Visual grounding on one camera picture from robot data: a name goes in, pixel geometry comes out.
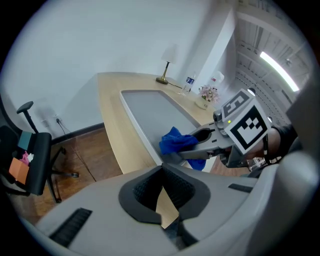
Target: chair armrest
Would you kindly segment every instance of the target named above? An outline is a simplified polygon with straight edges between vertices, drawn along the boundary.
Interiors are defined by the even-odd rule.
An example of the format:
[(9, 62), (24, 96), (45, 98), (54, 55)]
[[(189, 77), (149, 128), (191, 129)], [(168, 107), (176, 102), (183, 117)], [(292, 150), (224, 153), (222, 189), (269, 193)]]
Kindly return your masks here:
[(33, 101), (29, 101), (29, 102), (23, 104), (21, 107), (19, 107), (19, 109), (16, 111), (16, 113), (20, 114), (21, 112), (25, 112), (25, 111), (29, 110), (33, 104), (34, 104)]

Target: ceiling light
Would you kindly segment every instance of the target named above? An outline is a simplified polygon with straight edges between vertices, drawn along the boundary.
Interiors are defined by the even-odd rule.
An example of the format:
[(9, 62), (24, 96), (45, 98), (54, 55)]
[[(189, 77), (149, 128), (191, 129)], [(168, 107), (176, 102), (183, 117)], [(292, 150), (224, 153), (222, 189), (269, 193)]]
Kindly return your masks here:
[(249, 88), (249, 89), (247, 89), (247, 91), (248, 91), (249, 93), (251, 93), (253, 96), (256, 96), (256, 90), (255, 90), (255, 89)]
[(273, 58), (271, 58), (264, 51), (261, 52), (260, 57), (268, 62), (280, 74), (280, 76), (282, 76), (282, 78), (287, 82), (294, 92), (299, 91), (298, 86), (290, 77), (290, 75), (288, 75), (288, 73)]

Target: black office chair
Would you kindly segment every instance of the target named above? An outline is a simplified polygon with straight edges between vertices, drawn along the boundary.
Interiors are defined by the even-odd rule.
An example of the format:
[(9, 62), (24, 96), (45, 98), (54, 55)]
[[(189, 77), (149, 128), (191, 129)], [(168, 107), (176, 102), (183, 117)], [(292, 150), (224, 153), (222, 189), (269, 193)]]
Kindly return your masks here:
[(56, 203), (61, 202), (61, 198), (58, 198), (55, 194), (53, 182), (51, 175), (64, 175), (73, 178), (78, 178), (79, 174), (76, 172), (68, 173), (58, 170), (53, 170), (53, 165), (58, 158), (60, 153), (66, 154), (66, 150), (61, 147), (54, 157), (50, 160), (51, 152), (51, 134), (48, 132), (38, 132), (35, 124), (33, 123), (28, 110), (32, 107), (34, 103), (32, 101), (27, 102), (22, 105), (18, 110), (17, 114), (23, 113), (28, 123), (32, 127), (35, 133), (31, 135), (27, 152), (34, 154), (33, 160), (29, 164), (29, 171), (25, 180), (25, 184), (22, 184), (15, 180), (15, 178), (9, 173), (9, 168), (13, 157), (18, 159), (22, 158), (25, 150), (19, 148), (18, 145), (18, 136), (21, 132), (13, 129), (10, 129), (8, 126), (0, 127), (0, 166), (1, 173), (3, 176), (11, 183), (15, 183), (19, 188), (25, 191), (19, 191), (9, 187), (5, 187), (5, 190), (9, 194), (29, 196), (31, 194), (42, 195), (45, 187), (45, 183), (49, 186), (51, 195)]

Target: orange item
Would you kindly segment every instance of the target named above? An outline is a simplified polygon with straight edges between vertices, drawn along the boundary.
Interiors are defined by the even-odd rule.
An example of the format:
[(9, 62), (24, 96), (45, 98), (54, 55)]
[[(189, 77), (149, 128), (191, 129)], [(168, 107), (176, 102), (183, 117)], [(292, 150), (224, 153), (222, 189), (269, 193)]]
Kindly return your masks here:
[(28, 175), (28, 171), (29, 171), (29, 166), (26, 165), (25, 163), (21, 162), (20, 160), (13, 158), (11, 165), (10, 165), (10, 169), (9, 169), (9, 173), (15, 177), (15, 180), (22, 183), (22, 184), (26, 184), (26, 178)]

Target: flower vase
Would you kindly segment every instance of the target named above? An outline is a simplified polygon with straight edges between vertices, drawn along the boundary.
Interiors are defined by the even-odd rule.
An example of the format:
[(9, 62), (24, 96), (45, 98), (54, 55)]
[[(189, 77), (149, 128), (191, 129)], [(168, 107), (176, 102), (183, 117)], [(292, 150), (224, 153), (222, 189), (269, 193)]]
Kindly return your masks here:
[(205, 100), (204, 98), (202, 98), (201, 96), (199, 96), (196, 100), (195, 100), (195, 104), (203, 109), (203, 110), (207, 110), (208, 109), (208, 106), (210, 104), (209, 101)]

